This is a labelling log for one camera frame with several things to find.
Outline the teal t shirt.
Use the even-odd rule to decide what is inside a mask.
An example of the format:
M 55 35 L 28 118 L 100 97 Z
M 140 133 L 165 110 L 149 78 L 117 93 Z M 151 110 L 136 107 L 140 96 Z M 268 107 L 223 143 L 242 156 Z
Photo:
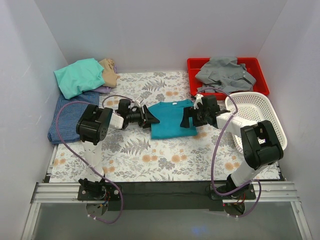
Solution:
M 174 102 L 158 102 L 148 108 L 151 114 L 159 120 L 159 123 L 151 125 L 151 139 L 164 140 L 179 137 L 196 136 L 197 129 L 190 122 L 189 128 L 180 127 L 184 115 L 184 108 L 192 107 L 191 100 Z

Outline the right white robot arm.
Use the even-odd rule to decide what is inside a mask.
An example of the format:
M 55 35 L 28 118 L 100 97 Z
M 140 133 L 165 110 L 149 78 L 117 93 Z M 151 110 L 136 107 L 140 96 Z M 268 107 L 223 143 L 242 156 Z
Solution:
M 255 181 L 265 167 L 284 156 L 276 131 L 269 120 L 252 121 L 236 115 L 237 111 L 222 110 L 214 95 L 197 94 L 193 106 L 183 109 L 180 127 L 210 125 L 241 138 L 244 162 L 231 173 L 225 185 L 213 187 L 218 196 L 237 199 Z

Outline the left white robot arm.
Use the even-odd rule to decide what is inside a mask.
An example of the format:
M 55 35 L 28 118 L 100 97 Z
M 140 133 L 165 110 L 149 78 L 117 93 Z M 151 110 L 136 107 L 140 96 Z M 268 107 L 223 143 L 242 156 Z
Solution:
M 140 106 L 138 101 L 133 106 L 131 104 L 131 100 L 121 99 L 117 110 L 89 104 L 76 125 L 76 133 L 84 149 L 84 160 L 89 168 L 87 176 L 80 179 L 79 183 L 83 188 L 82 192 L 94 200 L 108 199 L 113 191 L 119 192 L 103 179 L 102 141 L 106 138 L 108 129 L 124 130 L 130 123 L 137 123 L 145 129 L 160 123 L 146 105 Z

